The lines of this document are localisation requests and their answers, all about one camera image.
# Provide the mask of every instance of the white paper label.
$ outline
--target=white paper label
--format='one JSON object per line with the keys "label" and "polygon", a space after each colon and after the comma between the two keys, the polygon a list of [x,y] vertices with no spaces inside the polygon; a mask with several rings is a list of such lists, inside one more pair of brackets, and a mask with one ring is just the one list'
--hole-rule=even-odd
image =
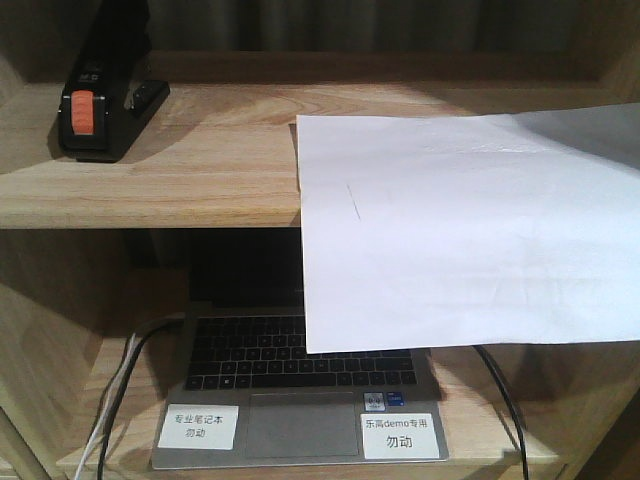
{"label": "white paper label", "polygon": [[440,449],[430,413],[363,413],[366,459],[437,459]]}
{"label": "white paper label", "polygon": [[158,446],[231,450],[237,421],[237,406],[171,404],[164,418]]}

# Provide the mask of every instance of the pencil mark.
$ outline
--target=pencil mark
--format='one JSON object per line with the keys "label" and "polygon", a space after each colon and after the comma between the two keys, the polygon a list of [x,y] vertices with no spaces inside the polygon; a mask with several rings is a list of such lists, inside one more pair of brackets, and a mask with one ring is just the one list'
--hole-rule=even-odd
{"label": "pencil mark", "polygon": [[347,183],[347,190],[349,190],[349,196],[351,197],[351,201],[353,202],[353,209],[356,211],[356,215],[358,216],[358,220],[362,221],[360,217],[360,212],[358,211],[358,206],[356,205],[356,200],[353,198],[353,192],[351,191],[351,187]]}

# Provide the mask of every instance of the laptop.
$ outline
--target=laptop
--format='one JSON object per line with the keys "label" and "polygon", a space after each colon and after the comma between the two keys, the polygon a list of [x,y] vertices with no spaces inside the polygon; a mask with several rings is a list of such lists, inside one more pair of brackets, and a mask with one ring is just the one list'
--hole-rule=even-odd
{"label": "laptop", "polygon": [[428,350],[307,353],[300,229],[190,235],[192,298],[153,468],[448,458]]}

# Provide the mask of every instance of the touchpad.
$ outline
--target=touchpad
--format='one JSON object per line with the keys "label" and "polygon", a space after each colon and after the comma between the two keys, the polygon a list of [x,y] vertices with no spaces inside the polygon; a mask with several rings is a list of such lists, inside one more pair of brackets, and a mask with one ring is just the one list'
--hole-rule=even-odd
{"label": "touchpad", "polygon": [[251,396],[247,456],[357,455],[351,393]]}

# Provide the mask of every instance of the laptop keyboard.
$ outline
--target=laptop keyboard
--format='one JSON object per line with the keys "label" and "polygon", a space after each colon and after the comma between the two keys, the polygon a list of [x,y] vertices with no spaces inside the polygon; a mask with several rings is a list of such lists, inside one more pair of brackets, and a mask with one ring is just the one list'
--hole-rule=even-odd
{"label": "laptop keyboard", "polygon": [[308,354],[303,316],[200,318],[187,390],[416,383],[409,350]]}

